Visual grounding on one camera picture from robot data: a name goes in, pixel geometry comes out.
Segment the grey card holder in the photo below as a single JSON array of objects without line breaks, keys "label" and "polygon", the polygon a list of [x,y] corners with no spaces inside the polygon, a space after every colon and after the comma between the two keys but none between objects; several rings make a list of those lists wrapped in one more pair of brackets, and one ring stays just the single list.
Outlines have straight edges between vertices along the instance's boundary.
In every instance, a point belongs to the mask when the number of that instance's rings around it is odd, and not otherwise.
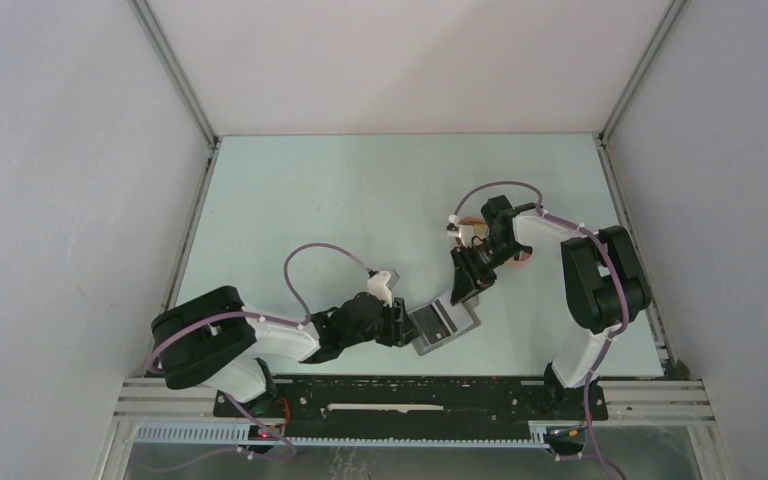
[{"label": "grey card holder", "polygon": [[424,356],[481,325],[472,300],[451,302],[452,289],[447,289],[431,302],[408,312],[417,332],[412,344],[419,356]]}]

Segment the black credit card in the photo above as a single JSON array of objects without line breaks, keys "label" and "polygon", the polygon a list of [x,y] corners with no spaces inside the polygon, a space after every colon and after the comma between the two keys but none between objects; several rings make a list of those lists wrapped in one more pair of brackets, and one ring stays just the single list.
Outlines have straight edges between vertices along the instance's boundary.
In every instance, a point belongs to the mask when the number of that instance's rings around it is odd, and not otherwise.
[{"label": "black credit card", "polygon": [[442,317],[432,305],[415,310],[412,318],[427,345],[434,345],[450,334]]}]

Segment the white credit card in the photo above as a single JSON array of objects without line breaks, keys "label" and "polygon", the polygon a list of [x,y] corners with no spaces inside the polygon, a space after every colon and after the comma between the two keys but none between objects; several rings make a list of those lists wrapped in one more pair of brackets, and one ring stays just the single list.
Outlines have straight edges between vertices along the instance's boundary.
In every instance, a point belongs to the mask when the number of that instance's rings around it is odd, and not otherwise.
[{"label": "white credit card", "polygon": [[457,334],[467,325],[471,317],[463,309],[462,305],[452,305],[448,300],[436,299],[433,303],[434,309],[438,314],[443,326],[450,335]]}]

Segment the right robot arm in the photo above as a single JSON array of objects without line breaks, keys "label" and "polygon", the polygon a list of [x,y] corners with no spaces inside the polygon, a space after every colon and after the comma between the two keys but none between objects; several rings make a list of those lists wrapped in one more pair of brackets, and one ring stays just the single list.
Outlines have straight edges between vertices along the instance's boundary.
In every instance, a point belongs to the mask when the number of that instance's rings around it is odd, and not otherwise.
[{"label": "right robot arm", "polygon": [[451,251],[451,301],[465,302],[493,286],[496,269],[519,253],[555,256],[575,325],[547,367],[541,402],[551,416],[566,418],[580,407],[579,389],[589,389],[610,345],[651,303],[630,234],[619,225],[593,231],[535,203],[513,206],[504,195],[489,199],[481,214],[486,231],[477,243],[457,214],[448,219],[447,233],[459,241]]}]

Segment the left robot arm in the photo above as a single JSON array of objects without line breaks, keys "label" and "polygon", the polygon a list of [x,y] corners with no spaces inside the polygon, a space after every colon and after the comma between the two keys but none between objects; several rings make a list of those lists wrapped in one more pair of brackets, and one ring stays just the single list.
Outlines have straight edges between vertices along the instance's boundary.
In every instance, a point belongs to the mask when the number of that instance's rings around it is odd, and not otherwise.
[{"label": "left robot arm", "polygon": [[151,333],[155,349],[147,370],[162,376],[169,389],[207,385],[257,417],[276,403],[267,357],[321,364],[362,343],[403,347],[419,335],[399,297],[386,304],[361,292],[304,322],[247,306],[232,286],[162,313]]}]

